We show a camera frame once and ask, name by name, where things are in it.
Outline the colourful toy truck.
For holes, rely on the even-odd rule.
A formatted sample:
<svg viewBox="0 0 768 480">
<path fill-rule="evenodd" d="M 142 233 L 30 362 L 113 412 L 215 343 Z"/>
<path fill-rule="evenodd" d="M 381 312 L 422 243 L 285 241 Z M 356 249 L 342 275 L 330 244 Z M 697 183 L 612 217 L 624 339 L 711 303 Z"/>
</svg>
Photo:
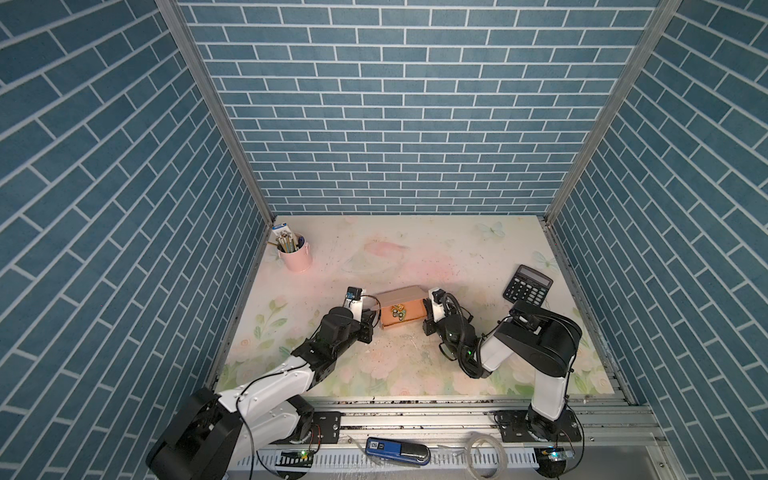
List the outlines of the colourful toy truck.
<svg viewBox="0 0 768 480">
<path fill-rule="evenodd" d="M 391 313 L 394 318 L 397 318 L 399 321 L 404 321 L 406 317 L 406 309 L 403 304 L 397 304 L 393 305 L 391 307 Z"/>
</svg>

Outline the pens in cup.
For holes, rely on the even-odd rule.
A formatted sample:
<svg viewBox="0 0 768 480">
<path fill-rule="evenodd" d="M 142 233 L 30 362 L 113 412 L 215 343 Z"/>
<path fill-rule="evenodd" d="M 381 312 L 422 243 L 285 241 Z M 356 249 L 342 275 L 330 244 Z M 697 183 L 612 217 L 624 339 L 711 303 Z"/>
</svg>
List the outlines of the pens in cup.
<svg viewBox="0 0 768 480">
<path fill-rule="evenodd" d="M 300 240 L 287 223 L 276 223 L 271 228 L 277 245 L 283 253 L 294 253 L 300 248 Z"/>
</svg>

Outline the pink paper box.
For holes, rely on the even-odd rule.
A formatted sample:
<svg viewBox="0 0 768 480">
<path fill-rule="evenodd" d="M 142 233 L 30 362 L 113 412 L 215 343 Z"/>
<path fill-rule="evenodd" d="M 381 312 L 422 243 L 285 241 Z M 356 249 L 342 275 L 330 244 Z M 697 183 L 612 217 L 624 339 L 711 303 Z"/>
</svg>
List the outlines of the pink paper box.
<svg viewBox="0 0 768 480">
<path fill-rule="evenodd" d="M 381 313 L 380 323 L 383 329 L 394 328 L 410 322 L 423 321 L 427 318 L 425 301 L 427 291 L 413 285 L 375 294 Z"/>
</svg>

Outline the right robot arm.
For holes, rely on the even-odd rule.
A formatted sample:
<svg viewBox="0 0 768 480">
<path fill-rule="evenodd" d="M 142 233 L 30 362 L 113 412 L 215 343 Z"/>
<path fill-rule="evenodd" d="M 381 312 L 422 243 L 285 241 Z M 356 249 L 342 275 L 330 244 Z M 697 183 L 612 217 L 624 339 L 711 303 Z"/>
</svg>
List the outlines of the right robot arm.
<svg viewBox="0 0 768 480">
<path fill-rule="evenodd" d="M 423 330 L 437 334 L 440 349 L 471 379 L 489 377 L 510 356 L 536 370 L 530 410 L 534 419 L 555 422 L 566 404 L 572 366 L 581 341 L 574 321 L 529 302 L 518 300 L 491 333 L 477 335 L 456 298 L 442 290 L 438 302 L 425 303 Z"/>
</svg>

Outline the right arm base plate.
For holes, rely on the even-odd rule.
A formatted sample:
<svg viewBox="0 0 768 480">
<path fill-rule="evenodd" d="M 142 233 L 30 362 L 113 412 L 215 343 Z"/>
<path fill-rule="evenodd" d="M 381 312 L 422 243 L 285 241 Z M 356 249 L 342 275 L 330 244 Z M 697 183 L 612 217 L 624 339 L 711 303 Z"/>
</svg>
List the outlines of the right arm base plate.
<svg viewBox="0 0 768 480">
<path fill-rule="evenodd" d="M 497 410 L 491 413 L 496 428 L 504 442 L 576 443 L 583 439 L 582 427 L 576 415 L 565 409 L 557 420 L 549 420 L 527 410 Z"/>
</svg>

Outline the left controller board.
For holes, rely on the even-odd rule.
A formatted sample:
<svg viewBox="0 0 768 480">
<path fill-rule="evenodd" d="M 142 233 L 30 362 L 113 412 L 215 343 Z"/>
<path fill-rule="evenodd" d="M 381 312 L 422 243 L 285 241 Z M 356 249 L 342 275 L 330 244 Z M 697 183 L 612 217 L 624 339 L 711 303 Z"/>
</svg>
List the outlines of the left controller board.
<svg viewBox="0 0 768 480">
<path fill-rule="evenodd" d="M 314 465 L 315 453 L 309 450 L 282 450 L 276 454 L 274 471 L 281 479 L 297 480 Z"/>
</svg>

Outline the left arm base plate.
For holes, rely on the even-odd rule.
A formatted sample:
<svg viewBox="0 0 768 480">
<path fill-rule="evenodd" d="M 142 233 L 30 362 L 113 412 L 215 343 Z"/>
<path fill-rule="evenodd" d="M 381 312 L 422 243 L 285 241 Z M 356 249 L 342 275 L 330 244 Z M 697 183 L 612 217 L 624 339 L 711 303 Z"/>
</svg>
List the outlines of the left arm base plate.
<svg viewBox="0 0 768 480">
<path fill-rule="evenodd" d="M 303 416 L 298 423 L 299 440 L 320 447 L 337 444 L 341 418 L 339 411 L 315 411 L 311 417 Z"/>
</svg>

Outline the right controller board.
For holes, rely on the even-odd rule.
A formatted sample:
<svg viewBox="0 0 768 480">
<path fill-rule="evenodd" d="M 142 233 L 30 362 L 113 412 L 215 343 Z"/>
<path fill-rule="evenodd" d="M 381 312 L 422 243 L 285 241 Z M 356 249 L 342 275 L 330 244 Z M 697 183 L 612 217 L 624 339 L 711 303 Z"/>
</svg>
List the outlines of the right controller board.
<svg viewBox="0 0 768 480">
<path fill-rule="evenodd" d="M 535 448 L 536 472 L 547 479 L 558 479 L 567 468 L 567 452 L 560 447 Z"/>
</svg>

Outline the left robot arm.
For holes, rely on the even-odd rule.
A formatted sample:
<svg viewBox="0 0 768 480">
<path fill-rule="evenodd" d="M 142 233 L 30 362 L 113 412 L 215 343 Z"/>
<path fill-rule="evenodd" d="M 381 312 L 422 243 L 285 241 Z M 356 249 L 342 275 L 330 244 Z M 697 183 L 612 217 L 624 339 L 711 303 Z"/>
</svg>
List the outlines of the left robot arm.
<svg viewBox="0 0 768 480">
<path fill-rule="evenodd" d="M 375 318 L 361 301 L 334 307 L 270 372 L 221 393 L 197 390 L 152 446 L 146 465 L 159 479 L 222 479 L 260 448 L 304 438 L 314 408 L 301 395 L 327 378 L 354 343 L 372 341 Z"/>
</svg>

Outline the black Dexin desk calculator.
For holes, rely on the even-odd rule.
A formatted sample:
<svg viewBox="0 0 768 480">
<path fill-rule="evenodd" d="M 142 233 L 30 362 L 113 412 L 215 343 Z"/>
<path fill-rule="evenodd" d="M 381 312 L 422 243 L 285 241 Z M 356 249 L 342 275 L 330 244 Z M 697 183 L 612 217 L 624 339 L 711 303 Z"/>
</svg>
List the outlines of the black Dexin desk calculator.
<svg viewBox="0 0 768 480">
<path fill-rule="evenodd" d="M 505 287 L 502 297 L 510 303 L 519 300 L 542 306 L 553 280 L 526 265 L 520 265 Z"/>
</svg>

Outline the blue handheld device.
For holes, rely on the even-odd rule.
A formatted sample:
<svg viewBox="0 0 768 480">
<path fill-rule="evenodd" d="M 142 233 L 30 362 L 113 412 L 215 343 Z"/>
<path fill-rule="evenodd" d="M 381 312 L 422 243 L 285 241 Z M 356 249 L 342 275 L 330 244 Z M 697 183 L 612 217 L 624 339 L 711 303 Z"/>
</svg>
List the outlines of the blue handheld device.
<svg viewBox="0 0 768 480">
<path fill-rule="evenodd" d="M 369 437 L 364 451 L 367 455 L 383 460 L 416 466 L 425 466 L 431 461 L 431 451 L 423 444 L 404 440 Z"/>
</svg>

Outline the pink pen holder cup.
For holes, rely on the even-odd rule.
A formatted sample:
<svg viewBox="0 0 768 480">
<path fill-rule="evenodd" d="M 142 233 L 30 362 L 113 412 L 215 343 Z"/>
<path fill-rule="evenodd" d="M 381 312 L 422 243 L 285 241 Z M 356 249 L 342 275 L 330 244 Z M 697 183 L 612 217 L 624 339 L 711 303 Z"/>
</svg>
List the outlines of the pink pen holder cup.
<svg viewBox="0 0 768 480">
<path fill-rule="evenodd" d="M 303 236 L 298 238 L 298 247 L 295 251 L 285 253 L 282 250 L 278 250 L 278 255 L 285 267 L 294 273 L 308 270 L 313 263 L 309 243 Z"/>
</svg>

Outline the controller board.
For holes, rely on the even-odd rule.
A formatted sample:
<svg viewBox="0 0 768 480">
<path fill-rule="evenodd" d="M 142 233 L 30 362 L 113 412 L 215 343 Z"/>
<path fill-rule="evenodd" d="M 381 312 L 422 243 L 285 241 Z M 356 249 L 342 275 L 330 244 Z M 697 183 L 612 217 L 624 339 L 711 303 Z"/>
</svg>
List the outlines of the controller board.
<svg viewBox="0 0 768 480">
<path fill-rule="evenodd" d="M 567 468 L 567 452 L 560 447 L 535 448 L 536 472 L 547 479 L 558 479 Z"/>
<path fill-rule="evenodd" d="M 282 450 L 276 454 L 274 471 L 281 479 L 297 480 L 314 465 L 315 453 L 309 450 Z"/>
</svg>

